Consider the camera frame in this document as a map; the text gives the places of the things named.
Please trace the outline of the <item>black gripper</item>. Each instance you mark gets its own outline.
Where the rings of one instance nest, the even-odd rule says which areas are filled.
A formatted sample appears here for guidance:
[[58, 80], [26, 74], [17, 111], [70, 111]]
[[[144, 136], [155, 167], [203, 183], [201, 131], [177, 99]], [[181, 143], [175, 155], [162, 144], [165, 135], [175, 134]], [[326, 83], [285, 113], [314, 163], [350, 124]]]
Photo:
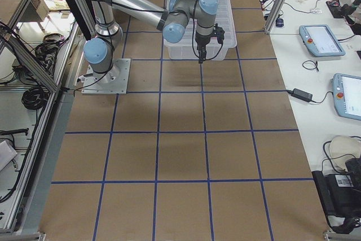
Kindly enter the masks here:
[[199, 64], [206, 60], [206, 46], [210, 42], [210, 35], [201, 35], [200, 33], [195, 34], [195, 41], [197, 43], [197, 50], [199, 53]]

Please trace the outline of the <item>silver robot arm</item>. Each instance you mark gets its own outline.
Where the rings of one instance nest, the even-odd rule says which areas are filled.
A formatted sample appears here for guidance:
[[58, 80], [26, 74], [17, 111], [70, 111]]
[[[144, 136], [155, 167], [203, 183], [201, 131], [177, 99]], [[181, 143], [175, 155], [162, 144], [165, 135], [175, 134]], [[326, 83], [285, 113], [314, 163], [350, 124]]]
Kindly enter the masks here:
[[111, 28], [117, 26], [113, 20], [114, 8], [155, 27], [170, 43], [178, 43], [183, 38], [190, 20], [196, 22], [193, 40], [199, 63], [207, 60], [206, 47], [217, 35], [218, 0], [170, 0], [168, 9], [148, 0], [89, 1], [93, 3], [98, 36], [85, 45], [84, 53], [93, 70], [94, 82], [102, 85], [112, 82], [120, 73], [112, 59], [115, 42]]

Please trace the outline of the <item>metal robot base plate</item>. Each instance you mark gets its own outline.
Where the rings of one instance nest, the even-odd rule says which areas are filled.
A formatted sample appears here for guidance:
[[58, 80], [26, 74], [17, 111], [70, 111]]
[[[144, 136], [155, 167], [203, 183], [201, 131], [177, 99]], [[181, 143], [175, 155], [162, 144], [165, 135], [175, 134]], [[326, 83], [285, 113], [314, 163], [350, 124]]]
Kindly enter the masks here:
[[115, 59], [113, 68], [99, 82], [96, 82], [102, 75], [93, 73], [93, 69], [88, 65], [86, 77], [81, 80], [84, 86], [81, 93], [84, 95], [126, 94], [130, 67], [131, 59]]

